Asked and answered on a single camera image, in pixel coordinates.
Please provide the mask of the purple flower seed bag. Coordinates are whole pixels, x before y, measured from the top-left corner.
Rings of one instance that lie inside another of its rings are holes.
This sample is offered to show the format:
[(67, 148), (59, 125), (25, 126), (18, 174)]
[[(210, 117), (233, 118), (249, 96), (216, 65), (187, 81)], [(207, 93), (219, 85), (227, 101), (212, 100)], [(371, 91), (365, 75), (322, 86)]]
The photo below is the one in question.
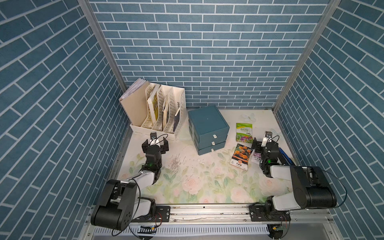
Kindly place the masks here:
[(258, 151), (254, 150), (253, 153), (252, 153), (251, 162), (255, 163), (255, 164), (259, 164), (261, 160), (262, 160), (261, 153), (259, 153)]

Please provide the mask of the teal drawer cabinet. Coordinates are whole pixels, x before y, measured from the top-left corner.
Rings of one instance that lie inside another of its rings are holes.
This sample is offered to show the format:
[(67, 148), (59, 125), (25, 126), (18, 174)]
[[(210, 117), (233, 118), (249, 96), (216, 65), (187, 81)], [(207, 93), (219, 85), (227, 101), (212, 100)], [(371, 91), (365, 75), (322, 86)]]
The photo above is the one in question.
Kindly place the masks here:
[(207, 106), (188, 112), (189, 131), (198, 155), (225, 147), (229, 125), (216, 106)]

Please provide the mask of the orange marigold seed bag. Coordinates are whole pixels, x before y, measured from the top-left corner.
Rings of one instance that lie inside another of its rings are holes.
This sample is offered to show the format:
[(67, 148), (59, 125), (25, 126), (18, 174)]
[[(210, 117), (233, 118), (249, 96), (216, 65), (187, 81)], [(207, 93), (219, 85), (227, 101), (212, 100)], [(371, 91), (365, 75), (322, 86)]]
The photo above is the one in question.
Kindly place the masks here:
[(250, 147), (242, 144), (237, 144), (234, 153), (230, 159), (230, 165), (247, 171), (249, 168), (249, 161), (253, 150)]

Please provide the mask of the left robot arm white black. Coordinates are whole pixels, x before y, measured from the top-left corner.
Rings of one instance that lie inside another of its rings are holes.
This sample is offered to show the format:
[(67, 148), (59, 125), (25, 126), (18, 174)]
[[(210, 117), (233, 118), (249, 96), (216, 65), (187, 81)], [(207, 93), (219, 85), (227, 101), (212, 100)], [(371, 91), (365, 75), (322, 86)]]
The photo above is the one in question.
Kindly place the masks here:
[(149, 222), (161, 216), (156, 213), (156, 201), (143, 197), (142, 190), (154, 185), (161, 175), (162, 155), (169, 151), (167, 136), (151, 137), (142, 144), (146, 162), (136, 176), (106, 182), (91, 215), (93, 226), (120, 232), (135, 220)]

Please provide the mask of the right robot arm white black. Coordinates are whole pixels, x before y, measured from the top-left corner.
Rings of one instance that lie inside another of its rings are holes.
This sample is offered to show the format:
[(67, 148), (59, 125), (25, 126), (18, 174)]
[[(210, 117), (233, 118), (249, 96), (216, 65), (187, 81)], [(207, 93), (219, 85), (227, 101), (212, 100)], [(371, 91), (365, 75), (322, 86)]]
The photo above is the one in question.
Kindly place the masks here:
[(260, 153), (259, 165), (267, 178), (292, 182), (290, 193), (267, 198), (267, 213), (338, 207), (336, 194), (321, 168), (280, 164), (278, 160), (282, 153), (278, 143), (272, 139), (262, 142), (253, 139), (252, 150)]

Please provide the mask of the green flower seed bag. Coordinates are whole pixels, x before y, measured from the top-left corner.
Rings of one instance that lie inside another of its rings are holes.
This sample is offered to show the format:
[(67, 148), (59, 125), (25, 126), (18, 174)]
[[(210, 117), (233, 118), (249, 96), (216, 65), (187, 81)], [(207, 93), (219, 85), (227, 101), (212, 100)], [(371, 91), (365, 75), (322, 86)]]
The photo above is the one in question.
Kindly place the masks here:
[(236, 123), (236, 141), (241, 143), (253, 143), (253, 125)]

